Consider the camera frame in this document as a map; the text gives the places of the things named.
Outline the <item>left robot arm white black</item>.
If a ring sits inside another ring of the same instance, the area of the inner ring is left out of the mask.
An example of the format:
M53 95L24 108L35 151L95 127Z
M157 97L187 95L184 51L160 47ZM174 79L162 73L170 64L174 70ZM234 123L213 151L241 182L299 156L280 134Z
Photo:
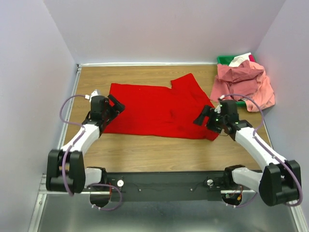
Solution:
M89 185L97 191L106 188L104 170L86 168L84 156L106 127L125 110L125 105L112 94L105 97L97 91L82 97L90 102L90 110L84 121L77 123L79 131L67 144L48 154L45 184L48 191L74 195Z

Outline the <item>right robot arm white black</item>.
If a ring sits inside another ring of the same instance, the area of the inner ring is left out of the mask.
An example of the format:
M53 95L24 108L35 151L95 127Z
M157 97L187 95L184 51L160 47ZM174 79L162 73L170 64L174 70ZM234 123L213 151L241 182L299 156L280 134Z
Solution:
M268 206L285 204L295 207L302 203L300 165L278 154L247 120L241 120L235 101L220 100L217 107L204 106L194 124L201 126L203 122L212 132L224 131L253 157L261 169L258 173L243 165L225 168L222 177L225 188L247 187Z

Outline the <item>red t shirt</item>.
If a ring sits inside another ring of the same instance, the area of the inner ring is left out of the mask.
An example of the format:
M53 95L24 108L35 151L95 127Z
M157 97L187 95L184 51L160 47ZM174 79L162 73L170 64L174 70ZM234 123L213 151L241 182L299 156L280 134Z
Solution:
M171 81L171 87L112 83L112 94L125 110L105 133L153 135L214 141L218 134L194 124L205 105L213 106L193 74Z

